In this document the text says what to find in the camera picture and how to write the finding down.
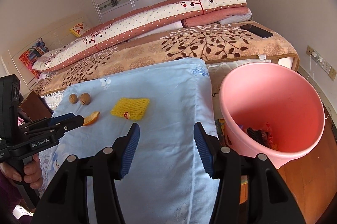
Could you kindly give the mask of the purple left sleeve forearm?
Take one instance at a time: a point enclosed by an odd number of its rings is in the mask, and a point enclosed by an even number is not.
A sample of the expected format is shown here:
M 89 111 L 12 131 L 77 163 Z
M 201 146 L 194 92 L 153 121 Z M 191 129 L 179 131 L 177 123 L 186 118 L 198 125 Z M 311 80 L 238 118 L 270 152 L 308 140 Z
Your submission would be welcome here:
M 13 210 L 22 201 L 18 189 L 1 173 L 1 223 L 10 223 L 8 217 L 13 217 L 17 223 L 31 223 L 32 217 L 23 215 L 19 219 L 13 215 Z

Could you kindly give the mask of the left hand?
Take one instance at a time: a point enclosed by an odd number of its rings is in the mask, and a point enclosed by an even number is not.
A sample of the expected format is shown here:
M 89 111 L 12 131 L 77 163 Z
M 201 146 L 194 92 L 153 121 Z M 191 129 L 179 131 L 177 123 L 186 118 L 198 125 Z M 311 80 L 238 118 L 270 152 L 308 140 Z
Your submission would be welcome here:
M 23 177 L 7 163 L 1 163 L 1 173 L 12 183 L 24 180 L 32 189 L 38 190 L 43 184 L 39 155 L 35 154 L 31 162 L 24 167 Z

